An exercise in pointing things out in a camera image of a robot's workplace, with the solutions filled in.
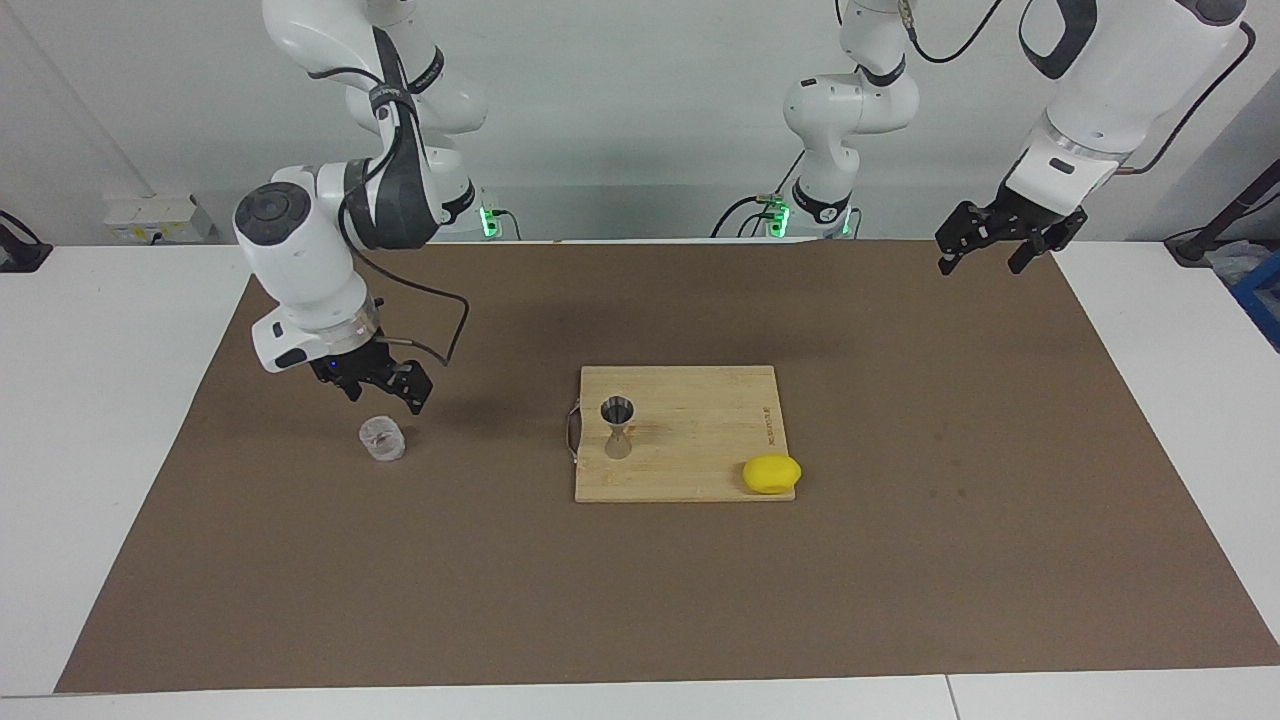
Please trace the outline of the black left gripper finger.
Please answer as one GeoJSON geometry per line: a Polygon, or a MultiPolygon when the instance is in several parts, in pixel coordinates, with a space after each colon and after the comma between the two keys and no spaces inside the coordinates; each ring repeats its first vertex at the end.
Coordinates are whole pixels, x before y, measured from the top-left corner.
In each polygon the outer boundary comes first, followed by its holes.
{"type": "Polygon", "coordinates": [[[937,266],[942,275],[951,275],[969,254],[998,241],[1001,215],[989,208],[961,201],[934,233],[940,250],[937,266]]]}
{"type": "Polygon", "coordinates": [[[1007,260],[1010,272],[1015,275],[1021,274],[1037,258],[1064,250],[1087,220],[1087,210],[1078,208],[1052,225],[1030,231],[1007,260]]]}

